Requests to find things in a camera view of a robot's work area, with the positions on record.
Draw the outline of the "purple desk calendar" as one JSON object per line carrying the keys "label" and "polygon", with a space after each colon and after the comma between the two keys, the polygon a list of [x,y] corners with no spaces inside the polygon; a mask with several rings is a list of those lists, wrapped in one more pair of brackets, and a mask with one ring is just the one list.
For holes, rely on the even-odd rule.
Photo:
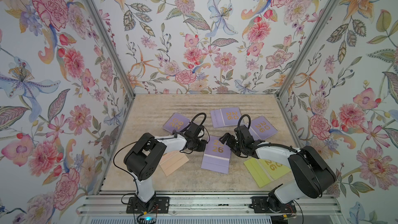
{"label": "purple desk calendar", "polygon": [[207,143],[201,168],[213,172],[228,174],[231,149],[219,141],[220,137],[210,136]]}
{"label": "purple desk calendar", "polygon": [[260,116],[251,121],[249,132],[254,140],[266,140],[276,135],[278,130],[264,116]]}

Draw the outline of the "green desk calendar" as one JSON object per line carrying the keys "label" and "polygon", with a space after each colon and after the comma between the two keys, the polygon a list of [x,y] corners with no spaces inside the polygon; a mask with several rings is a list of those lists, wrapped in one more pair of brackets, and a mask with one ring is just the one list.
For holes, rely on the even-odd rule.
{"label": "green desk calendar", "polygon": [[288,167],[271,160],[251,158],[246,160],[244,165],[259,188],[291,172]]}

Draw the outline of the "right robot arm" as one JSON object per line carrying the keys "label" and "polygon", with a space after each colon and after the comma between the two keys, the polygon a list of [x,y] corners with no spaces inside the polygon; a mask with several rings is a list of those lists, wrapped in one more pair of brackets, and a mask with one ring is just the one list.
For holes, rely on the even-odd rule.
{"label": "right robot arm", "polygon": [[245,125],[236,127],[234,132],[234,135],[226,133],[219,141],[230,147],[236,156],[270,160],[288,167],[293,173],[293,181],[274,188],[265,198],[266,209],[274,213],[280,213],[283,206],[301,197],[321,198],[337,181],[335,173],[312,146],[293,148],[254,140]]}

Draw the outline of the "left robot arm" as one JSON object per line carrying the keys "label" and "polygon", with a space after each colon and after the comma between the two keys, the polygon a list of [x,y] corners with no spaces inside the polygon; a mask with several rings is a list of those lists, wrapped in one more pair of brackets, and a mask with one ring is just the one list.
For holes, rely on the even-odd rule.
{"label": "left robot arm", "polygon": [[129,205],[133,211],[149,213],[156,208],[157,197],[152,175],[163,155],[185,150],[203,152],[208,143],[203,137],[207,133],[203,125],[190,123],[182,131],[174,130],[169,136],[153,136],[145,133],[140,137],[123,160],[136,184],[135,196],[129,199]]}

